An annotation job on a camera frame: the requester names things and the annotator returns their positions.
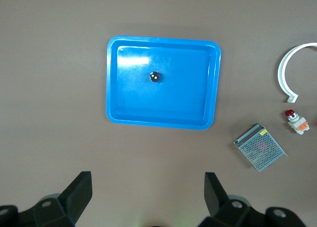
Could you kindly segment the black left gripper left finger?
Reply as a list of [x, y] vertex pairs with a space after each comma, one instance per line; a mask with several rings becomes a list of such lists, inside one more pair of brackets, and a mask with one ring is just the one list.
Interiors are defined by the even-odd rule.
[[74, 227], [93, 194], [92, 174], [83, 171], [57, 197], [19, 213], [20, 227]]

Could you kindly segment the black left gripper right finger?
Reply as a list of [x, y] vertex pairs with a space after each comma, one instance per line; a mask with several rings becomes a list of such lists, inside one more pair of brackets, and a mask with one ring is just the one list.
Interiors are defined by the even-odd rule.
[[210, 215], [201, 227], [266, 227], [264, 214], [244, 201], [229, 198], [214, 172], [205, 173], [204, 199]]

